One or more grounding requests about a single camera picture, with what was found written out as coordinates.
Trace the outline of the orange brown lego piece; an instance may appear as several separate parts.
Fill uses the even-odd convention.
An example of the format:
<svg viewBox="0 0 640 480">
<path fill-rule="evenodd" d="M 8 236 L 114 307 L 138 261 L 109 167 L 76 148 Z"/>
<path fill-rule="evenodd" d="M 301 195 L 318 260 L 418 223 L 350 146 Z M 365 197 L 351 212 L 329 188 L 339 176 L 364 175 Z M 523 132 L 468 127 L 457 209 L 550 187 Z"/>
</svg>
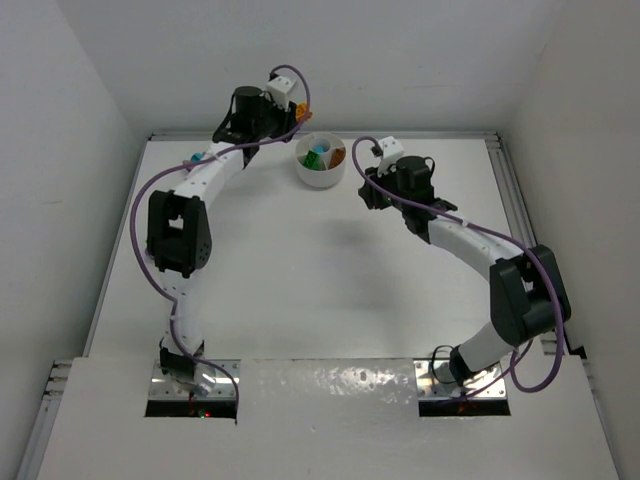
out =
<svg viewBox="0 0 640 480">
<path fill-rule="evenodd" d="M 331 155 L 328 168 L 337 168 L 346 156 L 346 151 L 343 148 L 335 149 Z"/>
</svg>

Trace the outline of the orange patterned lego piece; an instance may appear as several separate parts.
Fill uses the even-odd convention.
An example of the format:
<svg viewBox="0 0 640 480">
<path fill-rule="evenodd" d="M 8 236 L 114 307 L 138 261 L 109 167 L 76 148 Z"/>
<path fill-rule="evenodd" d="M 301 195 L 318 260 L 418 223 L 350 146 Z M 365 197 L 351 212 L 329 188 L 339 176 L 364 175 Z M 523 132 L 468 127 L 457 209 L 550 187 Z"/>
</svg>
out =
<svg viewBox="0 0 640 480">
<path fill-rule="evenodd" d="M 310 111 L 306 103 L 299 103 L 296 106 L 295 118 L 298 123 L 309 120 L 312 115 L 313 113 Z"/>
</svg>

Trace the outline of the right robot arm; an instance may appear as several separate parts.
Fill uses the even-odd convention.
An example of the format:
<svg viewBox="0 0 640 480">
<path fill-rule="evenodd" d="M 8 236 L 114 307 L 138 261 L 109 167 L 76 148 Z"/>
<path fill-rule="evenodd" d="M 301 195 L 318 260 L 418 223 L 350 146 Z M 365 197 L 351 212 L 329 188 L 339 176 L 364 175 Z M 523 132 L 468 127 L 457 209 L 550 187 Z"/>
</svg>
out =
<svg viewBox="0 0 640 480">
<path fill-rule="evenodd" d="M 386 173 L 369 167 L 358 194 L 370 210 L 393 207 L 406 228 L 476 271 L 489 284 L 490 317 L 455 346 L 439 378 L 458 386 L 535 337 L 556 330 L 572 310 L 553 251 L 467 222 L 455 204 L 435 193 L 430 157 L 405 156 Z"/>
</svg>

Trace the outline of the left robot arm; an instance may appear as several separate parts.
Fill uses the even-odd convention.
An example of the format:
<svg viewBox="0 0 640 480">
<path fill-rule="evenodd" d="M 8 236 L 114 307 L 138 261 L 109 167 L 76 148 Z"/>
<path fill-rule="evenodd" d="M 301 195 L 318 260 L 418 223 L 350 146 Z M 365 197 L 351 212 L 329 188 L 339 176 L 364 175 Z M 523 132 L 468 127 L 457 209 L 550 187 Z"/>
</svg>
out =
<svg viewBox="0 0 640 480">
<path fill-rule="evenodd" d="M 204 351 L 195 284 L 213 248 L 208 208 L 224 185 L 246 168 L 260 142 L 291 139 L 298 124 L 297 104 L 290 100 L 293 90 L 294 81 L 281 75 L 263 88 L 236 88 L 223 122 L 186 178 L 149 197 L 146 250 L 160 273 L 163 291 L 174 303 L 160 343 L 165 373 L 193 377 L 196 359 Z"/>
</svg>

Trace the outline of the green lego brick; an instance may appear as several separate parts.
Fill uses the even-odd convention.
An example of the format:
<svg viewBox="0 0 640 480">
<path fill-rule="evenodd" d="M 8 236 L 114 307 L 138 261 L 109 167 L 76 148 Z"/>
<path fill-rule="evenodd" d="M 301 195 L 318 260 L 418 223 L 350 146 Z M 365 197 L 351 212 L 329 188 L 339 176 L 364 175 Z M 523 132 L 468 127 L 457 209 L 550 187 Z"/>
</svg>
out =
<svg viewBox="0 0 640 480">
<path fill-rule="evenodd" d="M 309 151 L 302 161 L 302 165 L 309 170 L 322 170 L 322 160 L 320 155 L 314 151 Z"/>
</svg>

